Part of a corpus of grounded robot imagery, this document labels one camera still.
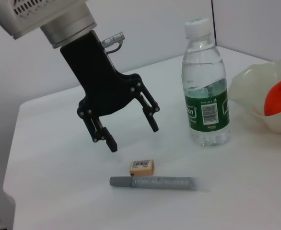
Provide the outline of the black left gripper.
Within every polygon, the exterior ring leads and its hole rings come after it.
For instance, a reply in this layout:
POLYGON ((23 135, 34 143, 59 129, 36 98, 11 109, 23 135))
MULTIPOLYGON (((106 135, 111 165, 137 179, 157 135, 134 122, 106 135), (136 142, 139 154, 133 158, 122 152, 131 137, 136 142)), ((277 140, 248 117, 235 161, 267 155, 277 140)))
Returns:
POLYGON ((153 132, 159 127, 153 117, 160 111, 138 74, 122 74, 116 70, 95 31, 60 48, 60 52, 84 89, 85 98, 78 108, 94 143, 105 140, 111 152, 117 151, 117 143, 99 117, 121 110, 134 98, 153 132))

